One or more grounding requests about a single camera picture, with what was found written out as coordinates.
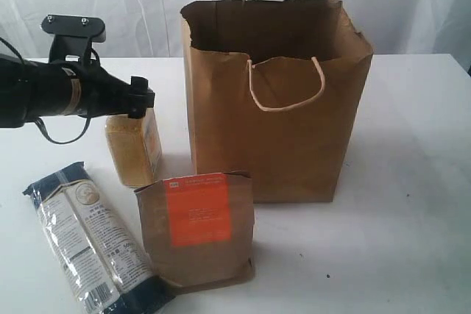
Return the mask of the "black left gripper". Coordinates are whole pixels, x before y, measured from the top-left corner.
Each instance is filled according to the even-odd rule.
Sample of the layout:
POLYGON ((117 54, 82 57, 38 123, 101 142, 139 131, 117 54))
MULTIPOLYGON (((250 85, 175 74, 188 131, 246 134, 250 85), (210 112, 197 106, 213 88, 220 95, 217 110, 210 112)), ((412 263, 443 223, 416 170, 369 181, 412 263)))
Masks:
POLYGON ((96 118, 127 114, 128 118, 140 119, 154 107, 155 93, 148 89, 148 80, 142 76, 131 76, 128 84, 102 67, 70 65, 69 68, 76 74, 81 88, 79 102, 72 115, 96 118), (130 85, 135 92, 130 93, 130 85))

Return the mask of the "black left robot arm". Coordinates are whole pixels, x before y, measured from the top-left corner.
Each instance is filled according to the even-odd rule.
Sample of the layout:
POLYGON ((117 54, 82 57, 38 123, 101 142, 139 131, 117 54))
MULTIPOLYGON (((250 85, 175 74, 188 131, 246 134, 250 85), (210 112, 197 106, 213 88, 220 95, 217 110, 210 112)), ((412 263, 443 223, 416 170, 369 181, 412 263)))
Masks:
POLYGON ((126 83, 97 60, 88 65, 62 60, 39 63, 1 55, 2 128, 19 128, 45 116, 142 118, 154 100, 147 79, 133 76, 126 83))

